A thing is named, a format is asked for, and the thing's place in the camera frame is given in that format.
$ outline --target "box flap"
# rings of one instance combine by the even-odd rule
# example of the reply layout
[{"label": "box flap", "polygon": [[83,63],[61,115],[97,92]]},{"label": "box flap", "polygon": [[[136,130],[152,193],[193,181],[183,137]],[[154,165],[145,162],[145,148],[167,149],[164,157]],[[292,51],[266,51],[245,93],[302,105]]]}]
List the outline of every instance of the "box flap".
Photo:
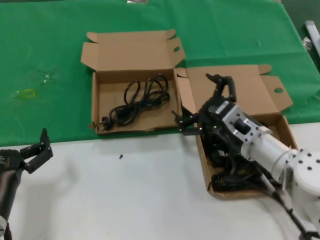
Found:
[{"label": "box flap", "polygon": [[[178,68],[177,85],[181,92],[182,105],[194,113],[213,95],[216,84],[207,79],[206,73],[209,73],[233,78],[237,104],[245,113],[278,113],[293,102],[278,77],[262,75],[270,71],[271,66],[267,64]],[[228,94],[228,89],[225,89],[223,95]],[[188,99],[189,96],[192,96],[193,102]]]},{"label": "box flap", "polygon": [[81,62],[96,71],[172,69],[185,57],[174,29],[95,33],[83,44]]}]

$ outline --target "black cable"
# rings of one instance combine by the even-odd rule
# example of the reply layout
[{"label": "black cable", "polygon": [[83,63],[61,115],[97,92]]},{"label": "black cable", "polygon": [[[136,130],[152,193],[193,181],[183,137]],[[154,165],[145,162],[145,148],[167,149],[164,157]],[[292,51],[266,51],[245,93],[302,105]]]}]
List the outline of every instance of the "black cable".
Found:
[{"label": "black cable", "polygon": [[[156,83],[160,90],[153,90],[153,84]],[[136,91],[132,96],[131,100],[128,101],[127,93],[129,89],[134,85],[137,84]],[[135,121],[137,116],[141,111],[155,109],[161,106],[163,103],[170,100],[170,95],[168,93],[169,84],[167,78],[162,75],[158,74],[154,78],[149,78],[144,85],[144,92],[141,100],[137,101],[136,98],[140,91],[141,82],[135,80],[131,82],[125,89],[123,100],[124,105],[117,106],[113,108],[109,112],[109,118],[103,117],[103,125],[104,128],[108,131],[112,128],[113,124],[118,126],[128,126]]]},{"label": "black cable", "polygon": [[4,234],[3,234],[3,240],[12,240],[12,234],[10,231],[9,223],[7,223]]}]

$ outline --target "open cardboard box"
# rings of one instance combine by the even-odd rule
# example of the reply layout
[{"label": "open cardboard box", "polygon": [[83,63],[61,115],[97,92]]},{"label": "open cardboard box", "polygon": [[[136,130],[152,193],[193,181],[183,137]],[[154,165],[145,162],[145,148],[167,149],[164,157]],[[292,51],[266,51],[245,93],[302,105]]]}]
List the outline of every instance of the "open cardboard box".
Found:
[{"label": "open cardboard box", "polygon": [[[201,106],[212,97],[216,84],[206,77],[211,75],[231,76],[235,84],[237,104],[243,112],[253,116],[259,122],[267,124],[274,136],[285,145],[297,148],[289,124],[281,111],[293,104],[280,79],[264,75],[271,71],[270,65],[230,65],[177,68],[177,85],[182,106],[191,113],[199,111]],[[259,195],[257,191],[214,192],[211,185],[212,175],[222,171],[215,168],[207,159],[200,136],[196,137],[204,180],[208,192],[213,196],[243,198]]]},{"label": "open cardboard box", "polygon": [[[176,126],[172,110],[181,114],[181,97],[174,67],[186,55],[175,34],[174,29],[87,33],[91,42],[84,42],[81,62],[95,70],[92,75],[91,120],[97,134],[151,131]],[[168,79],[170,101],[157,109],[141,112],[131,125],[114,125],[106,131],[101,124],[102,117],[109,117],[111,109],[125,104],[124,92],[128,84],[135,80],[142,82],[137,96],[140,100],[144,91],[143,82],[158,74]],[[136,89],[136,86],[130,88],[127,99],[131,99]]]}]

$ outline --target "green tablecloth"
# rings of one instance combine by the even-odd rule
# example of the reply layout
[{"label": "green tablecloth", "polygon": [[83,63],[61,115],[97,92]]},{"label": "green tablecloth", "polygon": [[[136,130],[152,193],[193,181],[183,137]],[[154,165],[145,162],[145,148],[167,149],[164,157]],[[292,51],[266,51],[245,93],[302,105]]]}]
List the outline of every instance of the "green tablecloth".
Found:
[{"label": "green tablecloth", "polygon": [[319,73],[279,3],[3,3],[0,16],[0,146],[35,142],[43,127],[53,142],[97,138],[88,128],[92,74],[80,63],[86,32],[174,28],[183,66],[270,64],[294,102],[284,112],[289,122],[320,121]]}]

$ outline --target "white table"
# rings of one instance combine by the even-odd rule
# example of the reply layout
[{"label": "white table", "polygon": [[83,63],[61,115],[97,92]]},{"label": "white table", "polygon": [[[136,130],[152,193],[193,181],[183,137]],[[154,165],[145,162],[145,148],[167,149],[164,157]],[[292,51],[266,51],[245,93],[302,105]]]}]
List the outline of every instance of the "white table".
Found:
[{"label": "white table", "polygon": [[[299,145],[320,150],[320,124],[292,131]],[[54,158],[22,175],[9,219],[13,240],[298,239],[268,197],[210,196],[193,136],[54,143],[52,149]]]}]

